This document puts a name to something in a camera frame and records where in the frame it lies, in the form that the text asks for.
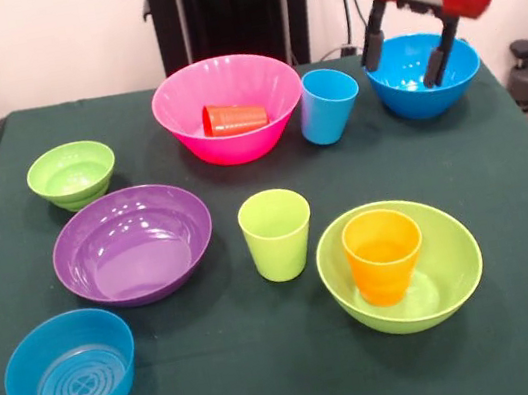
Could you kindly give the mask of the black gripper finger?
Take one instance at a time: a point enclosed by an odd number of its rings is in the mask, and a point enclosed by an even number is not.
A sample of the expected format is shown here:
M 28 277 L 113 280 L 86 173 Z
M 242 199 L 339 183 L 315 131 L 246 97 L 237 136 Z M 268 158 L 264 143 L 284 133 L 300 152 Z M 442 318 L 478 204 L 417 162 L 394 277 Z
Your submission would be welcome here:
M 427 88 L 441 86 L 445 69 L 456 38 L 459 18 L 457 16 L 443 16 L 443 31 L 438 46 L 433 49 L 428 59 L 423 84 Z
M 371 12 L 365 30 L 364 45 L 362 50 L 361 65 L 367 71 L 375 71 L 379 67 L 384 43 L 382 19 L 386 3 L 384 0 L 373 0 Z

